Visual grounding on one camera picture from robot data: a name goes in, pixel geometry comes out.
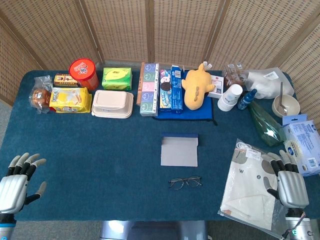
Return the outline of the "dark blue cookie box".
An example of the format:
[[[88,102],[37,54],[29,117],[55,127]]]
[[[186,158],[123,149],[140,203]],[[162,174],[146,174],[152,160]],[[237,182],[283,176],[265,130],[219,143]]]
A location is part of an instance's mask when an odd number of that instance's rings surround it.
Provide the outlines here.
[[[171,109],[180,114],[183,111],[182,70],[177,65],[171,66]]]

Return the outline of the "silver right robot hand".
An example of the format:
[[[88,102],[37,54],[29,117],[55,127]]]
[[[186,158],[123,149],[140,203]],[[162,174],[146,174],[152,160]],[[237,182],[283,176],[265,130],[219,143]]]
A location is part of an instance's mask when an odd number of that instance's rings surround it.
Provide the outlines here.
[[[263,160],[271,164],[276,176],[277,189],[272,188],[267,177],[263,178],[266,191],[289,209],[304,209],[309,198],[303,176],[299,173],[297,161],[284,150],[279,155],[269,152],[263,154]]]

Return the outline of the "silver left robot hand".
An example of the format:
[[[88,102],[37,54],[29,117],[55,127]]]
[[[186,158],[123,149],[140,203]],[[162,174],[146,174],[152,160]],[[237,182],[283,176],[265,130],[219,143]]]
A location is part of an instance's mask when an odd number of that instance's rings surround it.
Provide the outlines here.
[[[45,158],[39,159],[39,154],[28,152],[15,156],[6,175],[0,181],[0,214],[16,214],[44,194],[47,183],[41,183],[36,193],[27,196],[29,182],[36,169],[46,163]]]

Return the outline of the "small blue bottle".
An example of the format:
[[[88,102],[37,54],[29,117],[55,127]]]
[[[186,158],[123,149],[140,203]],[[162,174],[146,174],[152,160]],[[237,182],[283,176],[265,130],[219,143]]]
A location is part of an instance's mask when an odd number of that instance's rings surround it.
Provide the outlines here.
[[[237,107],[239,110],[244,110],[255,98],[257,93],[257,89],[253,89],[250,92],[247,92],[237,103]]]

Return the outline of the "small yellow brown box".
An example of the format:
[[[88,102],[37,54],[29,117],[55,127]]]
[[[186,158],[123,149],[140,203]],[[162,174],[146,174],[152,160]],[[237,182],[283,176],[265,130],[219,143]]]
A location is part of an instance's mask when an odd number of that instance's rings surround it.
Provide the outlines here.
[[[55,87],[79,87],[79,83],[73,79],[69,74],[57,73],[53,80]]]

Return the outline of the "green tissue box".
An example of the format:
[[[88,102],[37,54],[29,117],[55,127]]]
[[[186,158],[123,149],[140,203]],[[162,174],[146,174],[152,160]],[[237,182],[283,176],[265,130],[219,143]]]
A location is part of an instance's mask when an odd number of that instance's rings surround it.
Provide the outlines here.
[[[104,90],[131,91],[132,77],[131,67],[105,67],[101,84]]]

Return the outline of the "yellow snack bag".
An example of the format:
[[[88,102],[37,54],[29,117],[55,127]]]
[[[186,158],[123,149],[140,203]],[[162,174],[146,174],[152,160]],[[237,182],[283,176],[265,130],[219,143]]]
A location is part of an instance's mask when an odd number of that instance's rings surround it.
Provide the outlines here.
[[[54,87],[51,92],[49,107],[57,113],[90,113],[92,95],[86,87]]]

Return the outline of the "pastel tissue multipack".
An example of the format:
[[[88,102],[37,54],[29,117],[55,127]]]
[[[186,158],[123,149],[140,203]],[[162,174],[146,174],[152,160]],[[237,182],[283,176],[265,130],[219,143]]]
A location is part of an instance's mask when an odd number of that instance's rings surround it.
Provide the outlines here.
[[[160,68],[158,63],[144,63],[140,84],[140,114],[158,116]]]

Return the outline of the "cream tote bag in plastic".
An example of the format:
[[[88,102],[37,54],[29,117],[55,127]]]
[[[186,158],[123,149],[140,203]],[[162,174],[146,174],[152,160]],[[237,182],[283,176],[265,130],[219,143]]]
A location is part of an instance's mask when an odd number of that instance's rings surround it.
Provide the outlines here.
[[[279,238],[287,229],[287,208],[266,190],[277,189],[277,179],[263,155],[237,139],[218,214]]]

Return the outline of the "blue folder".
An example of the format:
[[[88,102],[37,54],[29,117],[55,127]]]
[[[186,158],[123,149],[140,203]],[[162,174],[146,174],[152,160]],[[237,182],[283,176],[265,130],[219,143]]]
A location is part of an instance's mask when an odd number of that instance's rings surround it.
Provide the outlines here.
[[[190,110],[183,102],[183,110],[181,113],[171,111],[160,111],[158,109],[158,116],[152,118],[159,121],[212,121],[215,125],[213,113],[213,100],[205,95],[202,106],[197,110]]]

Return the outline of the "green glass bottle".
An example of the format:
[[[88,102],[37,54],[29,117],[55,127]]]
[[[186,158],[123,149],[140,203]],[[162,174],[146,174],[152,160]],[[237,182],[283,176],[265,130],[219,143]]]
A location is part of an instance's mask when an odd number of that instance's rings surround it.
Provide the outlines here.
[[[257,133],[265,144],[274,147],[286,140],[283,127],[258,103],[252,101],[248,108]]]

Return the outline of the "thin-framed eyeglasses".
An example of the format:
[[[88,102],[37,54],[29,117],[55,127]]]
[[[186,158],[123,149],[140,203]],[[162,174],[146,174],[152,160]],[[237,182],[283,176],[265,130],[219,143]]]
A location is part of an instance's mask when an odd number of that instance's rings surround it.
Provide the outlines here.
[[[202,186],[200,176],[189,176],[189,177],[178,177],[168,181],[169,188],[173,188],[175,190],[180,190],[187,185],[189,187],[195,188]]]

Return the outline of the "small white box red label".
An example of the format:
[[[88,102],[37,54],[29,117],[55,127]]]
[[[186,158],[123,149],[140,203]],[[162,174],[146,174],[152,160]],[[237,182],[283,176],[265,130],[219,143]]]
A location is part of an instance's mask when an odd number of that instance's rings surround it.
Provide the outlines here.
[[[208,93],[210,98],[219,99],[224,93],[224,78],[221,76],[211,75],[211,82],[215,85],[213,91]]]

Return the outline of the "metal spoon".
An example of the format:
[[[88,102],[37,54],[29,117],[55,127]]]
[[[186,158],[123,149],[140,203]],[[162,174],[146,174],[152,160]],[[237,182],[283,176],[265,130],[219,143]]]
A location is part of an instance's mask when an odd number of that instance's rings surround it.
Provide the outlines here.
[[[281,113],[283,116],[288,115],[288,110],[287,108],[283,105],[283,82],[280,83],[280,94],[279,94],[279,99],[278,99],[278,107],[277,110],[279,113]]]

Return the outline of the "blue glasses case grey lining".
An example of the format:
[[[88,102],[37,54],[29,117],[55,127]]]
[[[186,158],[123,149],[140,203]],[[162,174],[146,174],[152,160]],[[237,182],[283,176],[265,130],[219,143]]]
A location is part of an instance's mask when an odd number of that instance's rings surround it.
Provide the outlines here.
[[[166,167],[198,167],[197,133],[162,133],[160,165]]]

